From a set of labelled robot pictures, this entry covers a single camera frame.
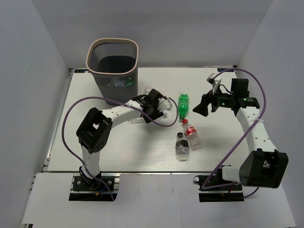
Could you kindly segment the clear bottle orange cap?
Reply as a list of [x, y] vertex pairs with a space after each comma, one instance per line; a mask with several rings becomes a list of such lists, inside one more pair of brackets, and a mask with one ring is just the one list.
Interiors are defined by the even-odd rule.
[[150, 92], [151, 92], [151, 90], [152, 90], [152, 88], [151, 87], [149, 87], [149, 86], [147, 86], [146, 88], [145, 88], [145, 90], [144, 90], [144, 95], [148, 95]]

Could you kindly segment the clear unlabelled plastic bottle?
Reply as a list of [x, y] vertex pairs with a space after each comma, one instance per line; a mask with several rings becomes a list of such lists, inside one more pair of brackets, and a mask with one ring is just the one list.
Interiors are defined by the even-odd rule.
[[[150, 115], [150, 118], [152, 120], [156, 120], [158, 118], [166, 118], [167, 117], [167, 111], [164, 110], [163, 112], [161, 113], [157, 113], [157, 114], [151, 114]], [[134, 119], [131, 119], [130, 122], [132, 124], [142, 124], [142, 123], [146, 123], [146, 121], [148, 121], [148, 123], [150, 123], [151, 121], [146, 117], [146, 116], [140, 116], [138, 118], [134, 118]]]

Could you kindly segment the green bottle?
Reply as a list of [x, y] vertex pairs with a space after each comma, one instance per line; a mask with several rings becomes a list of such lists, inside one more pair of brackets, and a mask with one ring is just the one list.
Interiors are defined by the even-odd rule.
[[180, 120], [185, 119], [189, 110], [189, 96], [188, 94], [180, 94], [178, 99], [178, 112]]
[[133, 77], [132, 76], [126, 77], [124, 82], [125, 82], [126, 87], [132, 86], [133, 85]]

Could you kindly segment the clear bottle blue orange label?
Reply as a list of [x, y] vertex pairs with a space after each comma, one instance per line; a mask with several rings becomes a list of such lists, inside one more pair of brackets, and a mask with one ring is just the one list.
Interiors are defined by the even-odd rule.
[[109, 78], [108, 87], [125, 87], [124, 79], [121, 78]]

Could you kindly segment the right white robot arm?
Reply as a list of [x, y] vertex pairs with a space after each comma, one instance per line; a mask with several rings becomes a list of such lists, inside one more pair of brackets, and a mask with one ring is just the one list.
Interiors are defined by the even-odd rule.
[[223, 93], [219, 86], [221, 78], [209, 77], [207, 81], [212, 89], [202, 96], [201, 103], [193, 111], [208, 116], [208, 106], [215, 112], [219, 107], [229, 108], [234, 112], [244, 131], [249, 155], [240, 166], [221, 165], [212, 177], [207, 178], [201, 189], [226, 189], [231, 184], [249, 187], [279, 187], [288, 164], [288, 156], [279, 152], [271, 142], [262, 120], [262, 113], [256, 98], [249, 97], [247, 79], [232, 79], [231, 91]]

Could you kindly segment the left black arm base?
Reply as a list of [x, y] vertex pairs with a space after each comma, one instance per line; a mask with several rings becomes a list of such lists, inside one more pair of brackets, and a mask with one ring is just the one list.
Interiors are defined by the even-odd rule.
[[119, 173], [102, 173], [101, 180], [103, 180], [110, 188], [99, 182], [95, 181], [90, 187], [88, 183], [80, 176], [74, 174], [70, 188], [69, 201], [109, 201], [115, 200], [119, 190]]

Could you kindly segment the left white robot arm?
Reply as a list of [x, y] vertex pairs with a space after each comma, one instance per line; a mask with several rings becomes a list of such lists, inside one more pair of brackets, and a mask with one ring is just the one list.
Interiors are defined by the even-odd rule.
[[164, 100], [164, 95], [152, 89], [147, 95], [139, 95], [124, 104], [118, 102], [113, 108], [89, 110], [76, 131], [84, 161], [79, 172], [89, 189], [94, 190], [100, 185], [100, 151], [105, 147], [111, 129], [138, 117], [143, 117], [147, 124], [162, 117], [167, 108], [161, 104]]

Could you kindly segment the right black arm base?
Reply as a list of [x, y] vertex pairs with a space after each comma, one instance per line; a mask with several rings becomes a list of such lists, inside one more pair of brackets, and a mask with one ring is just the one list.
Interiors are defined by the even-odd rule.
[[244, 201], [242, 186], [240, 184], [217, 187], [204, 190], [202, 185], [208, 175], [196, 175], [194, 184], [198, 185], [199, 202], [241, 202]]

